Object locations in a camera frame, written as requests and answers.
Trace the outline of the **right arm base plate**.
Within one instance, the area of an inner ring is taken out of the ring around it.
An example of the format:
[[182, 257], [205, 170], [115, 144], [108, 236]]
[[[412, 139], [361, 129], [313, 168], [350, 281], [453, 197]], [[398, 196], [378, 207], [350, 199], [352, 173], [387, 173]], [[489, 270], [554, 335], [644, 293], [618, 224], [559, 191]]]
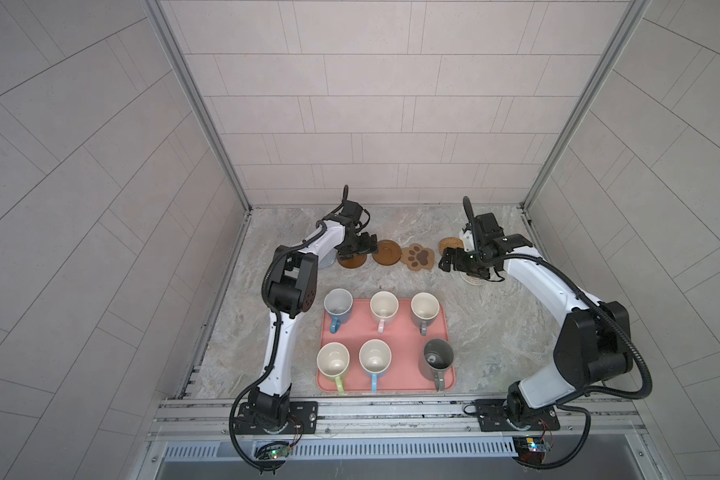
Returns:
[[553, 406], [532, 412], [529, 417], [511, 420], [504, 404], [503, 399], [477, 399], [466, 405], [463, 412], [477, 419], [481, 432], [541, 432], [560, 429]]

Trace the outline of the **rattan woven round coaster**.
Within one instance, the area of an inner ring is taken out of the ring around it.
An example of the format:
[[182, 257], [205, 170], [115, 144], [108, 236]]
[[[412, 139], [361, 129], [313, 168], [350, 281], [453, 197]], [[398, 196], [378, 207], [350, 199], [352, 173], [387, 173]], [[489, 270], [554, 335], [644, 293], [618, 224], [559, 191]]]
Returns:
[[438, 250], [440, 255], [443, 255], [445, 253], [445, 250], [448, 248], [463, 249], [464, 243], [458, 237], [447, 237], [442, 239], [438, 244]]

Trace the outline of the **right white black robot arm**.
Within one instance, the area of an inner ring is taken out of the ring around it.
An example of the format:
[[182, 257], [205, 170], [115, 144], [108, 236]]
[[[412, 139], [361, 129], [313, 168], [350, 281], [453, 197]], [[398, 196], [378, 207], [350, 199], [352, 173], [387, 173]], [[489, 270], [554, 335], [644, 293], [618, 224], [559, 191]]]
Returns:
[[629, 314], [618, 302], [605, 303], [581, 289], [549, 263], [530, 240], [507, 235], [492, 213], [477, 215], [463, 200], [467, 222], [461, 248], [445, 248], [439, 267], [469, 277], [509, 275], [524, 285], [553, 315], [560, 332], [552, 361], [513, 383], [504, 404], [508, 423], [532, 426], [552, 406], [602, 393], [641, 400], [653, 391], [649, 367], [631, 339]]

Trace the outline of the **cork paw print coaster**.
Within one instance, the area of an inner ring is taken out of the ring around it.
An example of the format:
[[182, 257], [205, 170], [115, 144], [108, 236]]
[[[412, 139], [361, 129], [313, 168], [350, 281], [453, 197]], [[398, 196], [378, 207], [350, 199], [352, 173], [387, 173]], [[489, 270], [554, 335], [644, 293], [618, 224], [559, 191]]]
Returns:
[[431, 248], [414, 243], [401, 249], [400, 261], [413, 272], [432, 270], [436, 264], [436, 255]]

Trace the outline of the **brown wooden coaster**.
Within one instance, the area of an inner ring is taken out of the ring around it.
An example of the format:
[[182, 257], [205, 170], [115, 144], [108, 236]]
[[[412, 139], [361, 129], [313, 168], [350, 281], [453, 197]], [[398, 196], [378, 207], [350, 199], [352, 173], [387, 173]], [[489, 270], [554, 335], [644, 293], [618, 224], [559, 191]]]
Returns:
[[401, 247], [392, 240], [379, 240], [378, 250], [372, 254], [373, 260], [382, 266], [392, 266], [400, 261]]
[[342, 258], [338, 258], [338, 259], [337, 259], [338, 263], [339, 263], [343, 268], [346, 268], [346, 269], [356, 269], [356, 268], [359, 268], [360, 266], [362, 266], [362, 265], [365, 264], [366, 260], [367, 260], [367, 255], [366, 255], [366, 254], [363, 254], [363, 255], [354, 255], [354, 256], [352, 256], [351, 258], [346, 258], [346, 259], [342, 259]]

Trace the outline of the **grey woven round coaster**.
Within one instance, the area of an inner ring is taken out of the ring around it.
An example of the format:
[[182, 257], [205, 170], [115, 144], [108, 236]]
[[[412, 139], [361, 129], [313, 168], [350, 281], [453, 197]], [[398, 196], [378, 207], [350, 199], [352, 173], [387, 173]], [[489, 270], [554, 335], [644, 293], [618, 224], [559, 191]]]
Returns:
[[331, 250], [329, 253], [319, 257], [318, 269], [323, 270], [331, 267], [336, 262], [336, 252]]

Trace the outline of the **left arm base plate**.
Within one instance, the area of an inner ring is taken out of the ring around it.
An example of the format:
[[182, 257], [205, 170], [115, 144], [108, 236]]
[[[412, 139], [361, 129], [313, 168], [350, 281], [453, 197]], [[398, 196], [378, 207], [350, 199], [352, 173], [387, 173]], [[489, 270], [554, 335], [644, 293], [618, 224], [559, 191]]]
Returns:
[[291, 402], [287, 408], [252, 405], [244, 402], [231, 420], [236, 435], [294, 435], [314, 434], [318, 403]]

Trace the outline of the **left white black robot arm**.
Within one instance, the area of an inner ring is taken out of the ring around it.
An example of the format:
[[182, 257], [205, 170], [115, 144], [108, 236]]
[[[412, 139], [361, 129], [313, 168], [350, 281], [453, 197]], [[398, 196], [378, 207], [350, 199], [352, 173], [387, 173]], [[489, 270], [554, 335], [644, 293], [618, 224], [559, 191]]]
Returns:
[[316, 299], [320, 260], [331, 253], [348, 260], [378, 251], [377, 236], [366, 231], [370, 213], [348, 196], [345, 186], [340, 204], [316, 222], [309, 237], [297, 245], [280, 245], [273, 254], [261, 286], [269, 310], [266, 361], [260, 377], [237, 397], [248, 410], [231, 410], [230, 428], [236, 432], [239, 421], [267, 432], [280, 432], [289, 423], [297, 326]]

